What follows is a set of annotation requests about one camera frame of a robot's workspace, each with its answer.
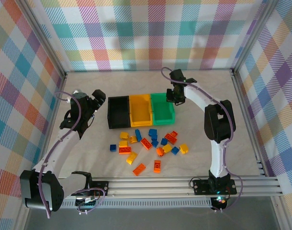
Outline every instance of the yellow bin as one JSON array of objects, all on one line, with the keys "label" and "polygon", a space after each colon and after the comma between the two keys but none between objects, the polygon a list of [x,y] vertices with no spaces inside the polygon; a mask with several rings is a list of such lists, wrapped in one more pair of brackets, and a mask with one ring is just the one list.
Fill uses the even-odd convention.
[{"label": "yellow bin", "polygon": [[130,95],[131,127],[152,126],[152,108],[150,94]]}]

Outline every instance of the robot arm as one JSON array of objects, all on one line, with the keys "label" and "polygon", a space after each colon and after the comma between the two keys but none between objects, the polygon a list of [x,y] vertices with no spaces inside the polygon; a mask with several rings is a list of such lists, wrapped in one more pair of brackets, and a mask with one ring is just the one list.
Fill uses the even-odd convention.
[{"label": "robot arm", "polygon": [[220,101],[211,97],[209,93],[200,88],[195,79],[186,79],[180,69],[172,71],[169,75],[172,80],[178,82],[172,82],[174,89],[167,89],[167,101],[180,105],[185,103],[187,98],[204,112],[204,131],[211,141],[212,148],[212,163],[208,183],[210,190],[213,192],[225,189],[226,184],[230,181],[230,174],[224,166],[223,149],[230,138],[231,129],[225,112],[215,101],[220,102],[227,109],[235,131],[236,125],[232,105],[228,100]]},{"label": "robot arm", "polygon": [[48,162],[44,163],[48,153],[34,166],[32,170],[24,170],[20,176],[22,199],[27,207],[44,209],[41,200],[38,176],[43,165],[45,165],[42,176],[42,189],[45,200],[49,205],[50,211],[57,211],[64,197],[67,197],[78,190],[92,187],[91,174],[88,172],[73,172],[68,178],[58,181],[61,168],[74,146],[80,141],[84,132],[89,128],[88,121],[93,114],[105,102],[106,96],[100,90],[95,90],[91,99],[83,92],[73,94],[81,107],[81,117],[77,126],[63,139],[62,137],[72,128],[79,117],[77,103],[71,99],[71,109],[65,114],[64,120],[60,125],[60,131],[54,142],[62,140],[51,153]]}]

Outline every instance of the green bin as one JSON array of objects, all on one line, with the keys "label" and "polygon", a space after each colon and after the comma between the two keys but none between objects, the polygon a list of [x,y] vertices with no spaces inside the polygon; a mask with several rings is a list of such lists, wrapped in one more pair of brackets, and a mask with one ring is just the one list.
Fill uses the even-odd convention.
[{"label": "green bin", "polygon": [[173,103],[166,101],[166,93],[150,94],[153,125],[171,125],[175,123],[175,110]]}]

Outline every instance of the black bin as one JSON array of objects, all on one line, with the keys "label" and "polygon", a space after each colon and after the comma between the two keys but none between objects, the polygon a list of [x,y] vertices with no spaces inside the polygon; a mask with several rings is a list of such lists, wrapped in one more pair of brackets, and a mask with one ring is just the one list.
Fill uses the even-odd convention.
[{"label": "black bin", "polygon": [[109,129],[130,128],[129,96],[108,98]]}]

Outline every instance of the plaid wall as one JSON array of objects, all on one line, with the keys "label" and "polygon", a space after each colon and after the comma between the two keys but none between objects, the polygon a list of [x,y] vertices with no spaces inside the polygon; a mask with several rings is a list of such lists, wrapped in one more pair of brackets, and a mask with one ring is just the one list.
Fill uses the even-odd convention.
[{"label": "plaid wall", "polygon": [[265,2],[29,0],[65,68],[74,71],[228,69]]},{"label": "plaid wall", "polygon": [[292,0],[278,2],[240,75],[262,155],[292,215]]},{"label": "plaid wall", "polygon": [[0,0],[0,230],[20,204],[19,176],[37,162],[61,78],[14,0]]}]

